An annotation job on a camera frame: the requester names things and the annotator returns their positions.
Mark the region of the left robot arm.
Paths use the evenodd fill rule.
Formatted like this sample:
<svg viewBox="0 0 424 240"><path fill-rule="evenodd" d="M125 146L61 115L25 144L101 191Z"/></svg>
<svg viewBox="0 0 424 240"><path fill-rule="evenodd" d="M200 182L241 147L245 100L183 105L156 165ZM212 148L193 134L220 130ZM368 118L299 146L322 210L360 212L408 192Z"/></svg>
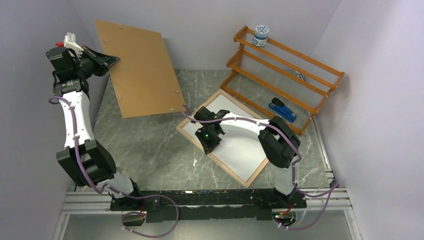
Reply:
<svg viewBox="0 0 424 240"><path fill-rule="evenodd" d="M65 120L64 149L56 153L57 162L76 186L99 194L107 191L115 199L123 198L130 210L139 209L143 196L133 180L118 173L112 155L95 139L89 114L88 78L106 75L120 58L64 43L45 55L54 68L53 96L48 101L61 106Z"/></svg>

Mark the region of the brown backing board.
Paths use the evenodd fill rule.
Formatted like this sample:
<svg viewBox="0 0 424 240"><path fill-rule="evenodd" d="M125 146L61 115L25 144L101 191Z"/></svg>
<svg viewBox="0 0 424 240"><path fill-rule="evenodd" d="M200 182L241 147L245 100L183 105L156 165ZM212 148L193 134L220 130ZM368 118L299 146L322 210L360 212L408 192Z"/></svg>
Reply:
<svg viewBox="0 0 424 240"><path fill-rule="evenodd" d="M185 104L161 33L95 20L103 52L119 57L110 69L123 118L178 112Z"/></svg>

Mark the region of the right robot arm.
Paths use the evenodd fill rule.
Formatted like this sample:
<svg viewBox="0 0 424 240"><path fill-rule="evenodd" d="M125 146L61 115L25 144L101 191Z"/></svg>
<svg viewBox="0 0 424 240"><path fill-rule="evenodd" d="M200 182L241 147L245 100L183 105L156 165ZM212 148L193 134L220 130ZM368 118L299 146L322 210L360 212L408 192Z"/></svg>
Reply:
<svg viewBox="0 0 424 240"><path fill-rule="evenodd" d="M259 142L268 161L277 168L276 204L286 208L294 201L297 184L293 158L300 156L301 142L281 117L255 119L225 109L215 113L202 106L189 120L193 124L201 124L195 135L205 154L215 150L221 143L220 136L225 134L235 134Z"/></svg>

